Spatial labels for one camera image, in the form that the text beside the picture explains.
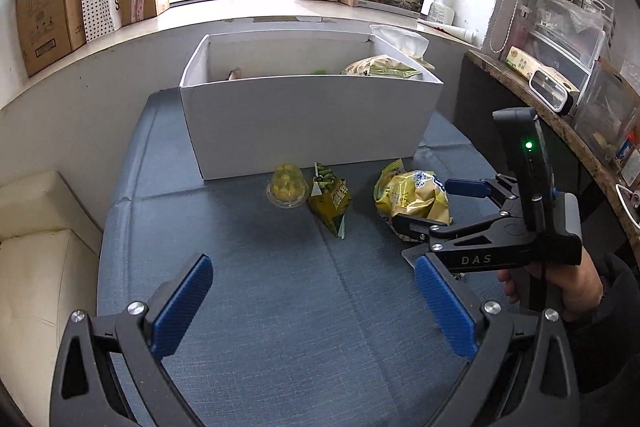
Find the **person's right hand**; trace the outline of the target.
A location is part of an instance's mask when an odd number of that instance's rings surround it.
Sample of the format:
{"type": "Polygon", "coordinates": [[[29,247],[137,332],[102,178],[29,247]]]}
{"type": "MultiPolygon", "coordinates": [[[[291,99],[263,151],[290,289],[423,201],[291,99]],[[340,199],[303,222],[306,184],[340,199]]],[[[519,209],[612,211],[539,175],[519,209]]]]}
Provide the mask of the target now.
{"type": "MultiPolygon", "coordinates": [[[[532,263],[525,267],[532,277],[541,277],[542,266],[532,263]]],[[[498,281],[510,303],[521,299],[521,289],[514,280],[513,271],[499,270],[498,281]]],[[[604,294],[603,283],[586,248],[582,247],[582,261],[579,265],[547,265],[546,279],[551,285],[561,289],[564,303],[563,319],[576,321],[583,315],[597,309],[604,294]]]]}

